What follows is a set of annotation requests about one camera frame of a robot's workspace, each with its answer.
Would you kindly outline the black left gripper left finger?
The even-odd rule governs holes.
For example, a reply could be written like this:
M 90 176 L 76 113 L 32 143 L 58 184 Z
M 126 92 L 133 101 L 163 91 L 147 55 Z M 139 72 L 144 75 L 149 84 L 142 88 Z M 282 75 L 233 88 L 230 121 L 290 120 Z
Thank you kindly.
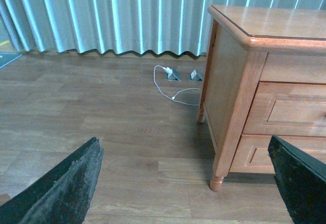
M 91 138 L 1 206 L 1 223 L 83 223 L 98 182 L 104 149 Z

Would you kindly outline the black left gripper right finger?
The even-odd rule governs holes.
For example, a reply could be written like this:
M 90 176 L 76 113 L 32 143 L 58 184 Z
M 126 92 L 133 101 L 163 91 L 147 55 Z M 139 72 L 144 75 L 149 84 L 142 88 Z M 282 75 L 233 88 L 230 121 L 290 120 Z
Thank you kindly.
M 294 223 L 325 223 L 325 163 L 273 135 L 268 153 Z

